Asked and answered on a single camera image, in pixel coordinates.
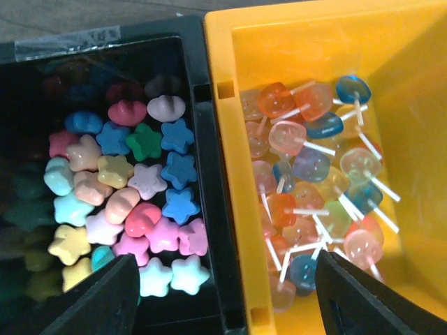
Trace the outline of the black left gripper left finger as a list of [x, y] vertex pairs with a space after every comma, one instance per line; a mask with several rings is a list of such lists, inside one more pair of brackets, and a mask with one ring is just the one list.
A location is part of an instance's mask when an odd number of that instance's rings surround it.
[[43, 311], [41, 334], [131, 334], [139, 289], [135, 257], [119, 256], [51, 299]]

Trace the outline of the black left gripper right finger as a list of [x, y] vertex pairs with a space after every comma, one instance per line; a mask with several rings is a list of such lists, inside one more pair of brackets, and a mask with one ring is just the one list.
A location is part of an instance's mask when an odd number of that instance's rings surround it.
[[446, 321], [336, 253], [322, 251], [316, 294], [326, 334], [445, 334]]

